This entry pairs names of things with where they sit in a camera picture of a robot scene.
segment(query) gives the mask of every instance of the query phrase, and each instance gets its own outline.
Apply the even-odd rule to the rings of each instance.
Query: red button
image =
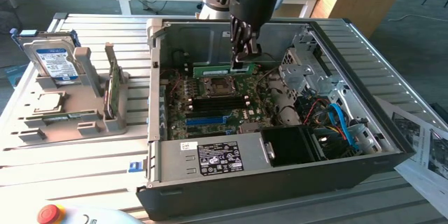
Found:
[[[47,205],[42,208],[38,215],[38,222],[41,224],[53,224],[62,214],[62,210],[55,205]]]

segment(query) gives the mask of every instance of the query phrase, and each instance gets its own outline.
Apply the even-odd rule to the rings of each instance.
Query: motherboard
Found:
[[[194,73],[163,70],[167,140],[253,133],[273,126],[266,109],[271,96],[258,93],[265,74],[258,65],[239,71],[230,66],[198,67]]]

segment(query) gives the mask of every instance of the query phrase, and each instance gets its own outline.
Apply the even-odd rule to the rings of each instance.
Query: emergency stop button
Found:
[[[47,205],[42,208],[38,215],[41,224],[54,224],[65,217],[65,211],[57,205]]]

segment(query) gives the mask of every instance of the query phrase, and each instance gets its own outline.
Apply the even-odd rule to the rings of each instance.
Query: warning label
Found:
[[[205,176],[245,170],[238,142],[198,145],[198,155]]]

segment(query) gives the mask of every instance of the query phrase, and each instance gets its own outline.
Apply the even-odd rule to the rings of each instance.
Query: blue pcie slot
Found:
[[[213,116],[209,118],[189,118],[186,121],[187,126],[197,126],[197,125],[210,125],[210,124],[226,124],[229,115],[226,116]]]

